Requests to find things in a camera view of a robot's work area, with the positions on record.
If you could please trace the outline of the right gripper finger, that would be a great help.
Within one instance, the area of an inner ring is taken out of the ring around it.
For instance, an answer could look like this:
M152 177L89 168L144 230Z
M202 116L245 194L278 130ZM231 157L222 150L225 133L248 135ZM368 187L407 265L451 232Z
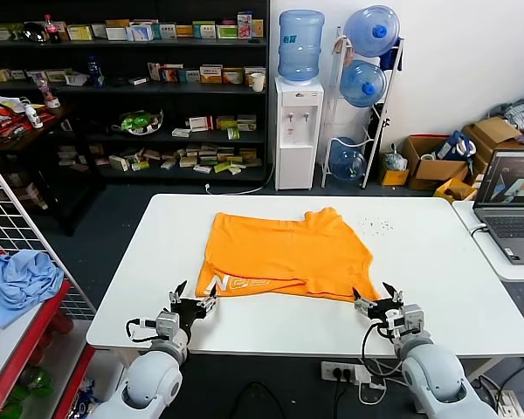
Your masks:
M352 289L354 295L354 307L359 312L367 312L370 309L374 302L368 299L365 299L355 288Z
M387 293L391 296L391 299L394 303L402 304L403 303L403 292L397 290L393 285L390 285L386 282L383 282L383 287Z

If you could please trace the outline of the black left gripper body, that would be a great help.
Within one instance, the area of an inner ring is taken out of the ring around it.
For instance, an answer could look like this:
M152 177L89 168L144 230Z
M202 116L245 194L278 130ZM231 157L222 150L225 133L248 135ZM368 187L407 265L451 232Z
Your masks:
M210 312L201 312L197 302L201 299L180 299L179 304L170 304L170 311L179 316L180 327L192 327L198 319L204 319Z

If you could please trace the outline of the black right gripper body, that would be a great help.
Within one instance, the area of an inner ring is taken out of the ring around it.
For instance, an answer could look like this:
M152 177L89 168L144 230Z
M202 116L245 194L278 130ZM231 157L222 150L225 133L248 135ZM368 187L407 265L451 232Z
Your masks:
M395 330L403 328L403 304L394 303L391 298L373 302L374 305L366 313L369 319L378 320L376 329L380 335L393 335Z

